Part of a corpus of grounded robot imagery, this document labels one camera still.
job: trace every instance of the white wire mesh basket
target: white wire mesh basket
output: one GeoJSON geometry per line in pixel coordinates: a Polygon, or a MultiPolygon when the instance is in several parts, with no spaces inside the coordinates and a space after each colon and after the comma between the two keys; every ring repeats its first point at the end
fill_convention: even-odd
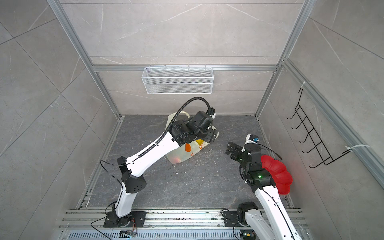
{"type": "Polygon", "coordinates": [[[147,67],[142,80],[148,94],[212,93],[211,67],[147,67]]]}

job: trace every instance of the wall tile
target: wall tile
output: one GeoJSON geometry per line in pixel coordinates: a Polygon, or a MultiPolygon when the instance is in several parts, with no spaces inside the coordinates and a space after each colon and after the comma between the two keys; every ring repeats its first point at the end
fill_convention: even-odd
{"type": "Polygon", "coordinates": [[[260,116],[260,124],[271,149],[281,155],[282,162],[293,177],[290,196],[295,208],[302,209],[314,239],[340,240],[340,235],[306,170],[298,150],[269,100],[260,116]]]}
{"type": "MultiPolygon", "coordinates": [[[[169,115],[188,99],[201,96],[217,114],[254,114],[264,91],[213,91],[212,94],[147,94],[146,91],[110,91],[121,114],[169,115]]],[[[202,101],[193,101],[185,111],[195,114],[204,110],[202,101]]]]}
{"type": "Polygon", "coordinates": [[[106,143],[115,123],[116,117],[108,103],[104,101],[89,126],[101,141],[106,143]]]}
{"type": "Polygon", "coordinates": [[[162,4],[162,3],[303,3],[304,0],[60,0],[61,3],[124,3],[124,4],[162,4]]]}
{"type": "Polygon", "coordinates": [[[104,102],[104,96],[101,94],[88,70],[80,73],[67,89],[65,89],[63,96],[87,124],[91,123],[104,102]]]}
{"type": "Polygon", "coordinates": [[[384,57],[384,2],[318,0],[311,18],[384,57]]]}
{"type": "Polygon", "coordinates": [[[89,127],[55,178],[20,239],[51,239],[56,221],[77,205],[104,144],[89,127]]]}
{"type": "Polygon", "coordinates": [[[277,64],[279,56],[230,57],[91,57],[93,64],[277,64]]]}
{"type": "Polygon", "coordinates": [[[290,58],[384,159],[384,60],[312,20],[290,58]]]}
{"type": "Polygon", "coordinates": [[[60,94],[15,40],[0,45],[0,155],[60,94]]]}
{"type": "MultiPolygon", "coordinates": [[[[103,71],[99,73],[110,91],[145,91],[139,71],[103,71]]],[[[215,71],[214,91],[265,90],[271,71],[215,71]]]]}
{"type": "Polygon", "coordinates": [[[8,41],[9,39],[12,39],[12,36],[5,29],[5,27],[0,23],[0,44],[5,41],[8,41]]]}
{"type": "Polygon", "coordinates": [[[63,7],[90,56],[279,56],[301,4],[63,7]]]}
{"type": "Polygon", "coordinates": [[[57,19],[16,40],[60,92],[85,68],[57,19]]]}
{"type": "Polygon", "coordinates": [[[46,0],[4,0],[0,8],[0,22],[13,37],[55,18],[46,0]]]}
{"type": "Polygon", "coordinates": [[[20,236],[87,127],[59,96],[0,157],[1,239],[20,236]]]}
{"type": "MultiPolygon", "coordinates": [[[[299,94],[297,94],[299,88],[300,84],[288,72],[283,71],[270,100],[297,148],[341,238],[380,239],[384,228],[384,223],[381,221],[384,207],[379,204],[379,199],[384,198],[384,190],[363,163],[353,153],[349,153],[330,163],[330,165],[325,166],[322,164],[314,169],[309,168],[309,166],[315,166],[321,162],[319,153],[311,151],[304,154],[302,152],[310,150],[313,143],[309,138],[304,144],[299,143],[299,141],[305,139],[305,128],[301,125],[298,129],[293,130],[291,127],[298,126],[300,119],[297,116],[292,120],[287,119],[294,113],[294,107],[299,98],[299,94]]],[[[331,123],[328,122],[305,93],[300,99],[300,105],[313,123],[321,139],[325,142],[332,157],[340,156],[345,151],[347,144],[332,127],[331,123]]],[[[309,122],[305,121],[305,125],[309,130],[309,122]]],[[[315,133],[311,134],[311,136],[318,138],[315,133]]],[[[319,148],[319,152],[323,158],[329,156],[323,147],[319,148]]]]}

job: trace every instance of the plastic bag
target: plastic bag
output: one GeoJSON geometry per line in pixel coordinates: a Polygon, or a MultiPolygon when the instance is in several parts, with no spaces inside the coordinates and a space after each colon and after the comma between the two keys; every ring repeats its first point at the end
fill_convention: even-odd
{"type": "MultiPolygon", "coordinates": [[[[180,113],[184,113],[185,115],[187,115],[188,118],[190,117],[187,112],[181,111],[180,113]]],[[[172,118],[175,116],[175,114],[176,113],[172,113],[171,115],[168,116],[166,127],[168,126],[172,118]]],[[[197,154],[201,149],[206,147],[208,144],[209,144],[208,142],[204,142],[203,140],[198,139],[198,140],[192,141],[191,143],[186,143],[176,148],[173,151],[170,151],[169,153],[166,154],[166,156],[172,164],[184,162],[185,160],[193,157],[195,154],[197,154]]]]}

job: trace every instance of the white zip tie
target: white zip tie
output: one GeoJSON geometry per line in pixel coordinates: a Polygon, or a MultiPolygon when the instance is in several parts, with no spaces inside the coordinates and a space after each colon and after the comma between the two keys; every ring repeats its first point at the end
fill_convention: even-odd
{"type": "Polygon", "coordinates": [[[304,81],[300,88],[303,88],[304,84],[306,84],[306,83],[310,83],[310,82],[304,81]]]}
{"type": "Polygon", "coordinates": [[[369,145],[365,145],[365,144],[358,144],[358,145],[355,145],[353,147],[347,147],[347,146],[345,146],[345,147],[347,148],[347,150],[352,151],[352,148],[354,148],[354,147],[370,147],[370,146],[369,145]]]}

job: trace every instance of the black wire hook rack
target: black wire hook rack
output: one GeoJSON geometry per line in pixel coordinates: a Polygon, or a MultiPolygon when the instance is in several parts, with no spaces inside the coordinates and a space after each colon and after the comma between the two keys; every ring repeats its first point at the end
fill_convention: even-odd
{"type": "Polygon", "coordinates": [[[304,152],[304,151],[303,151],[303,153],[309,153],[309,152],[311,152],[312,150],[316,149],[317,152],[318,152],[318,154],[320,155],[321,163],[317,164],[317,165],[314,166],[314,167],[312,167],[312,166],[309,166],[309,167],[310,167],[310,168],[315,168],[315,167],[320,166],[322,163],[324,163],[324,165],[328,165],[328,164],[330,164],[330,163],[332,163],[332,162],[338,160],[338,159],[341,158],[342,156],[348,154],[349,152],[351,152],[351,150],[348,149],[348,150],[342,152],[342,153],[341,153],[341,156],[339,156],[339,157],[337,157],[337,158],[333,158],[333,157],[332,157],[332,155],[329,153],[327,147],[325,146],[323,140],[321,139],[320,135],[319,135],[318,132],[316,131],[315,127],[313,126],[311,120],[308,118],[308,116],[307,116],[307,114],[305,113],[304,109],[303,109],[303,108],[301,107],[301,105],[300,105],[300,99],[301,99],[301,95],[303,94],[303,89],[300,88],[300,90],[299,90],[298,93],[300,93],[300,97],[299,97],[299,101],[297,102],[297,105],[296,105],[296,107],[295,107],[295,113],[293,114],[292,117],[287,118],[287,119],[292,119],[295,115],[297,115],[297,116],[300,118],[300,121],[301,121],[301,122],[300,122],[300,124],[299,124],[297,127],[295,127],[295,128],[292,127],[292,129],[298,129],[301,125],[303,125],[304,128],[305,128],[305,130],[307,131],[307,136],[305,137],[304,141],[303,141],[303,142],[300,142],[300,141],[299,141],[299,143],[301,143],[301,144],[305,143],[305,141],[307,141],[307,138],[308,138],[308,136],[309,136],[309,138],[311,139],[311,141],[312,141],[312,143],[313,143],[313,145],[314,145],[314,147],[313,147],[311,150],[309,150],[308,152],[304,152]],[[299,115],[299,113],[298,113],[298,110],[299,110],[299,109],[301,109],[301,111],[302,111],[303,114],[305,115],[304,118],[302,118],[302,117],[299,115]],[[307,127],[307,126],[305,126],[305,123],[304,123],[304,120],[305,120],[305,119],[307,119],[307,120],[309,121],[311,127],[307,127]],[[315,143],[315,141],[313,140],[313,138],[312,138],[312,136],[311,136],[311,132],[312,132],[312,131],[314,131],[314,132],[317,134],[317,137],[320,139],[320,141],[319,141],[317,144],[315,143]],[[321,155],[321,153],[320,153],[320,151],[319,151],[319,149],[318,149],[318,147],[321,146],[321,145],[325,148],[325,150],[327,151],[327,153],[328,153],[328,155],[329,155],[329,157],[327,157],[326,159],[323,158],[323,156],[321,155]]]}

